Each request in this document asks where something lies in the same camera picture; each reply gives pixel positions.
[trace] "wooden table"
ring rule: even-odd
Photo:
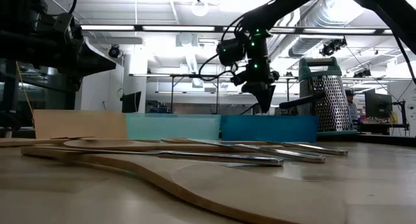
[[[235,168],[339,192],[348,205],[348,223],[416,223],[416,148],[319,145],[335,144],[349,156],[328,156],[326,164],[286,161],[283,168]],[[0,149],[0,210],[0,223],[8,224],[239,223],[128,173],[21,157],[19,149]]]

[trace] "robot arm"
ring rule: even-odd
[[[246,84],[243,92],[256,96],[263,112],[270,108],[278,75],[270,72],[266,38],[274,24],[310,0],[271,0],[240,17],[234,31],[235,39],[222,40],[217,53],[225,66],[242,60],[246,55],[246,71],[232,78],[235,85]],[[406,0],[354,0],[362,7],[374,11],[395,35],[416,53],[416,10]]]

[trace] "translucent blue box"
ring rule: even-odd
[[[222,139],[227,141],[316,142],[316,116],[222,116]]]
[[[221,116],[205,114],[126,114],[127,136],[132,140],[196,138],[217,140]]]

